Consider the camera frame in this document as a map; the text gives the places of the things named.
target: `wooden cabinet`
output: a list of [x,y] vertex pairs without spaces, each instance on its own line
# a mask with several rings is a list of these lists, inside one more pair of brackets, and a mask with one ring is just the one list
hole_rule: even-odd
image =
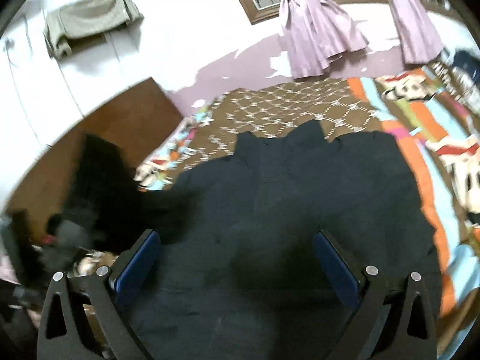
[[62,208],[82,133],[116,144],[127,165],[136,167],[181,120],[180,112],[152,78],[129,88],[80,121],[37,161],[12,194],[6,212],[27,209],[32,238],[39,240],[48,218]]

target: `pink curtain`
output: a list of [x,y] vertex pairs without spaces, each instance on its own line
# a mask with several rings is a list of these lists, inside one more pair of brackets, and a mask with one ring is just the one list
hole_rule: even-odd
[[349,14],[332,0],[282,0],[280,20],[294,78],[320,76],[345,51],[368,44]]
[[[406,63],[426,63],[443,48],[418,0],[389,0]],[[294,78],[320,76],[347,51],[367,46],[352,18],[332,0],[282,0],[280,20]]]
[[419,0],[388,0],[408,64],[424,64],[434,59],[443,43]]

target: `metal screw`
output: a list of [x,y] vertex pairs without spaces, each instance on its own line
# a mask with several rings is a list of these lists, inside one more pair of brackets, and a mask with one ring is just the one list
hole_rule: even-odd
[[63,273],[62,272],[57,272],[56,274],[53,275],[53,280],[59,281],[63,278]]
[[418,272],[412,272],[410,276],[415,281],[420,281],[420,279],[422,278],[422,276]]
[[98,276],[105,276],[109,272],[109,268],[107,266],[101,266],[97,268],[97,275]]
[[378,268],[376,266],[369,265],[368,267],[365,268],[365,270],[371,276],[378,275]]

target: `gray cloth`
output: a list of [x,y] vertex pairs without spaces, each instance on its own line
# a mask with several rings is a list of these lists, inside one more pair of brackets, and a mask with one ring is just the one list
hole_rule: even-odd
[[132,0],[80,0],[49,12],[45,19],[45,42],[50,57],[73,53],[76,40],[99,35],[143,15]]

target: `colorful blanket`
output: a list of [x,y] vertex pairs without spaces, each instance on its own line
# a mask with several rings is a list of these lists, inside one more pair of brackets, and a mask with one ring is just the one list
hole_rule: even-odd
[[232,154],[240,132],[284,136],[311,119],[320,121],[328,140],[359,131],[394,135],[417,180],[422,211],[436,229],[434,244],[443,276],[437,352],[447,360],[480,312],[480,226],[475,226],[475,214],[480,214],[475,126],[480,119],[474,105],[466,107],[468,101],[454,76],[449,79],[442,80],[438,65],[432,64],[376,79],[238,89],[194,116],[188,127],[139,167],[137,179],[146,190],[167,187],[181,171]]

